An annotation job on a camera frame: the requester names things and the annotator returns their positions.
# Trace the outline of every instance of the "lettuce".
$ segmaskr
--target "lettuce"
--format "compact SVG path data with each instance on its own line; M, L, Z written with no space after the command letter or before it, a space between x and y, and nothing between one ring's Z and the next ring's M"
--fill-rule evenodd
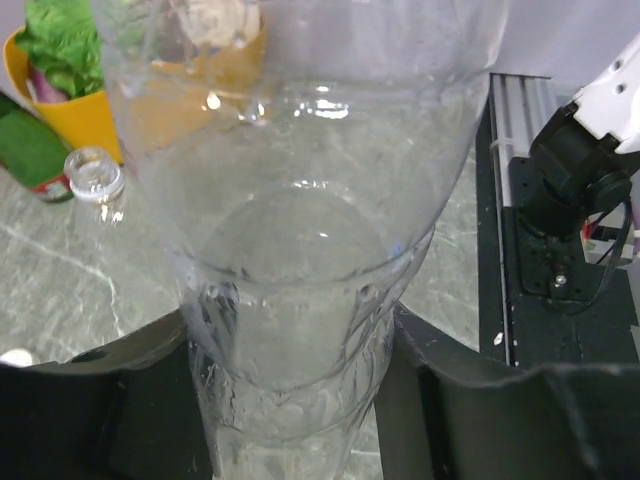
M89 0L26 0L25 17L16 44L52 86L70 98L103 88L101 41Z

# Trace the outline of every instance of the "bottle neck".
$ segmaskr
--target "bottle neck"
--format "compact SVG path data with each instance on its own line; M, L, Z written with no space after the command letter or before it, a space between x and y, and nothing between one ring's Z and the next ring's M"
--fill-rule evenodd
M88 203L107 203L122 195L125 179L111 156L98 147L85 147L72 152L64 165L71 191Z

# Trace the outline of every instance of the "clear cup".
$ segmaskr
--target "clear cup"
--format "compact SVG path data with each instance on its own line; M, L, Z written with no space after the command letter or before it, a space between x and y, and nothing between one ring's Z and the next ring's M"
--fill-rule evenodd
M507 1L92 7L127 163L183 285L214 477L340 478Z

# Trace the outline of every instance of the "green bottle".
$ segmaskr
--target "green bottle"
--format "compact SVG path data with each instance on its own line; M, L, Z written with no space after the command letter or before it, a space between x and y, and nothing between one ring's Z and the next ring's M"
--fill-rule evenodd
M69 148L45 123L0 91L0 165L45 202L73 197L63 173Z

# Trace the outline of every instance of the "gray marble table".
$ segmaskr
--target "gray marble table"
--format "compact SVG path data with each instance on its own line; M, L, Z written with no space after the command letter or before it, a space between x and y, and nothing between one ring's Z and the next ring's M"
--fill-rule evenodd
M64 362L171 311L137 312L74 231L74 202L45 205L0 171L0 354L25 348L37 361ZM440 218L424 265L402 301L444 332L478 347L475 158L469 156ZM143 272L140 281L145 281ZM345 480L381 480L372 413Z

